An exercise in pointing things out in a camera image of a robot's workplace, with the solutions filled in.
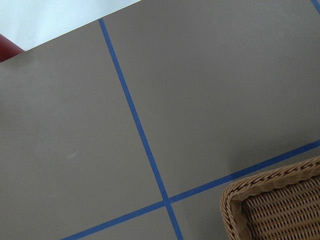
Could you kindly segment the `red cylinder object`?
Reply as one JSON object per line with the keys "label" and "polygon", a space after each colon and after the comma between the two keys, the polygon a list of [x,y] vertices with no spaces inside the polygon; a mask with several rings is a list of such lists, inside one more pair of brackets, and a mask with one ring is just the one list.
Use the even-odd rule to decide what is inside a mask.
{"label": "red cylinder object", "polygon": [[16,55],[23,53],[24,50],[0,34],[0,61],[4,62]]}

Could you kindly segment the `brown wicker basket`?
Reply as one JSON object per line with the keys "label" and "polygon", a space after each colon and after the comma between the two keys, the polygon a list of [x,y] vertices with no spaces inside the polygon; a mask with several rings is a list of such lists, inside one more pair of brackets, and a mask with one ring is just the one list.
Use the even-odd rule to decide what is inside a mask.
{"label": "brown wicker basket", "polygon": [[231,183],[221,194],[220,212],[230,240],[318,240],[320,158]]}

